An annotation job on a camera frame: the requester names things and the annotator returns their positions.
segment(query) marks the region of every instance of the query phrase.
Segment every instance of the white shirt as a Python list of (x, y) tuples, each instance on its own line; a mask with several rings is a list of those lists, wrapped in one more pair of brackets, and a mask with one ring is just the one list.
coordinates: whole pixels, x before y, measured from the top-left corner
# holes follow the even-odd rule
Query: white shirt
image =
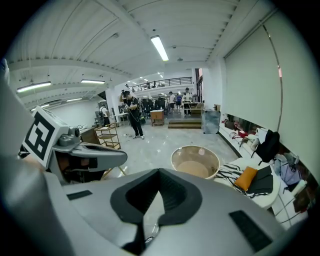
[(192, 101), (192, 94), (190, 92), (183, 95), (183, 99), (185, 102), (191, 102)]
[(173, 94), (170, 96), (170, 103), (175, 103), (175, 97)]
[(104, 117), (107, 118), (107, 108), (105, 106), (100, 107), (100, 111), (103, 113)]

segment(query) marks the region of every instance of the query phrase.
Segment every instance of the orange pillow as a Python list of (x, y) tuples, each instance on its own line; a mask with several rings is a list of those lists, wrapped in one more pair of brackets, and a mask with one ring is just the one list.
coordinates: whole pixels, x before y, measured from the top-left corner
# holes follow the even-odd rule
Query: orange pillow
[(247, 166), (243, 173), (239, 176), (239, 178), (236, 179), (234, 184), (242, 188), (244, 191), (247, 191), (250, 187), (252, 180), (256, 176), (257, 171), (257, 169), (253, 169)]

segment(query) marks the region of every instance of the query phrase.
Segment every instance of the stairs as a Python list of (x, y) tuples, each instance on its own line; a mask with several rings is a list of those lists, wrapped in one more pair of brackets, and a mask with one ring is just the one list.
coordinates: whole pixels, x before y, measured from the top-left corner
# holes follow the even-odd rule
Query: stairs
[(169, 129), (201, 129), (201, 119), (170, 120)]

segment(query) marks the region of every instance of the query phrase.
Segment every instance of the beige bowl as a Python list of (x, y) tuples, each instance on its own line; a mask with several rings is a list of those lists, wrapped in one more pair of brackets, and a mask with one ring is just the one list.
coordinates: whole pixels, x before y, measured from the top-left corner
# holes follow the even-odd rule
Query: beige bowl
[(183, 146), (176, 149), (171, 155), (171, 164), (178, 172), (207, 180), (215, 177), (220, 167), (216, 154), (201, 146)]

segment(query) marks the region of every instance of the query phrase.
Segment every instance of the ceiling light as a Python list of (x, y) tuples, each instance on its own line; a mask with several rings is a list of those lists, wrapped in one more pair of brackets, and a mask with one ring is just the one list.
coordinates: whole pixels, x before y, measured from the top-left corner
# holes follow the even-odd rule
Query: ceiling light
[(67, 102), (73, 102), (73, 101), (78, 101), (78, 100), (82, 100), (82, 98), (68, 99)]
[(97, 81), (97, 80), (81, 80), (81, 83), (89, 83), (89, 84), (104, 84), (105, 81)]
[(16, 89), (17, 93), (22, 93), (28, 90), (32, 90), (32, 89), (36, 89), (36, 88), (40, 88), (40, 87), (44, 87), (44, 86), (50, 86), (51, 82), (42, 82), (42, 83), (37, 83), (37, 84), (31, 84), (28, 86), (24, 86), (24, 87), (20, 87), (18, 89)]
[(160, 36), (156, 35), (156, 36), (153, 36), (151, 37), (151, 42), (153, 43), (153, 45), (155, 46), (156, 50), (158, 51), (158, 53), (160, 54), (162, 60), (164, 62), (168, 61), (168, 56), (167, 56), (167, 53), (166, 53), (166, 50), (160, 40)]

